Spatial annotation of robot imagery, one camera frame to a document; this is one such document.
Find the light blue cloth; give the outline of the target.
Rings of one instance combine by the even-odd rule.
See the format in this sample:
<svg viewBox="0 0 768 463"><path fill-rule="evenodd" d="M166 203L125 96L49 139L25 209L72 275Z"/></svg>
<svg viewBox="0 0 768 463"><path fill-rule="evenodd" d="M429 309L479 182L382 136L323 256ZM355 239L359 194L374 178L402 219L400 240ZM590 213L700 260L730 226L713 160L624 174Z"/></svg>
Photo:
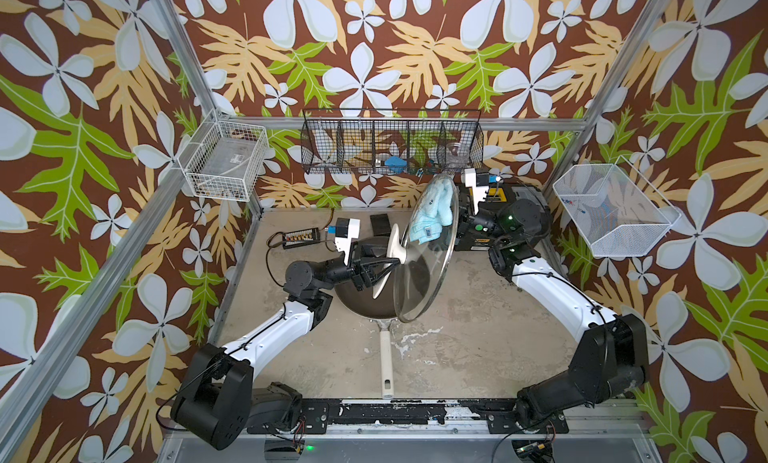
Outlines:
<svg viewBox="0 0 768 463"><path fill-rule="evenodd" d="M435 177L422 193L409 224L410 242L426 244L441 236L453 224L452 202L455 185L451 178Z"/></svg>

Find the glass pot lid cream handle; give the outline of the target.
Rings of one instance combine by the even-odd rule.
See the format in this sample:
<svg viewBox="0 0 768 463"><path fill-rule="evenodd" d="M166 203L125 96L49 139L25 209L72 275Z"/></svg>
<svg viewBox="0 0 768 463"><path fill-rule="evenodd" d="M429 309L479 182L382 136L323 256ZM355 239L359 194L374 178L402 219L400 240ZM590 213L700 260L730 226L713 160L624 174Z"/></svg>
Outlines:
<svg viewBox="0 0 768 463"><path fill-rule="evenodd" d="M435 177L451 178L454 183L454 179L450 175L440 174ZM419 244L418 242L409 241L409 224L417 204L405 229L400 229L398 225L392 226L392 231L387 243L386 256L399 258L401 264L396 265L394 270L390 273L389 278L395 275L400 276L402 271L407 269L408 262L411 260L415 261L419 256L426 260L426 263L429 265L429 269L431 270L431 292L428 296L424 297L420 304L417 306L419 312L416 315L411 316L401 308L397 309L397 319L403 323L409 323L417 320L429 309L429 307L435 301L442 283L446 277L447 268L454 252L455 239L459 222L459 190L455 183L454 185L455 190L452 202L452 210L454 213L453 224L447 228L444 228L441 236L438 239L426 244Z"/></svg>

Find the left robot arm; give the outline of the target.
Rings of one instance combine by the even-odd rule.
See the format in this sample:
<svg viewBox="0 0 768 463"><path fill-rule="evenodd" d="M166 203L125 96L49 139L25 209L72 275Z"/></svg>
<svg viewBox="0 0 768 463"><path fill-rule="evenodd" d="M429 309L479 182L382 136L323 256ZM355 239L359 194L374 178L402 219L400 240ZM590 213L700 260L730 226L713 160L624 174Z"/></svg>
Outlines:
<svg viewBox="0 0 768 463"><path fill-rule="evenodd" d="M298 429L301 394L282 383L256 388L255 378L294 341L311 332L327 315L337 285L380 291L393 270L404 264L400 245L381 256L367 244L355 244L349 255L322 262L297 260L285 273L286 301L277 312L246 335L223 346L207 343L173 398L170 417L178 431L196 435L217 450L243 432L278 437Z"/></svg>

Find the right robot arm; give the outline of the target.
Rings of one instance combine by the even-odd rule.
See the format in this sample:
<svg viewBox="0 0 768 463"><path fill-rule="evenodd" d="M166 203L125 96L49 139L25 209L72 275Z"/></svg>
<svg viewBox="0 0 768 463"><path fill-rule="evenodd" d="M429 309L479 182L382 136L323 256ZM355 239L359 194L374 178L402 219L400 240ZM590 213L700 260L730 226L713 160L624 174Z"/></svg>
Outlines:
<svg viewBox="0 0 768 463"><path fill-rule="evenodd" d="M486 241L497 275L528 293L558 319L577 343L566 370L521 389L512 410L526 431L566 409L594 406L643 386L648 380L648 338L633 315L618 315L561 276L535 246L548 236L551 215L536 198L503 206L459 201L457 248Z"/></svg>

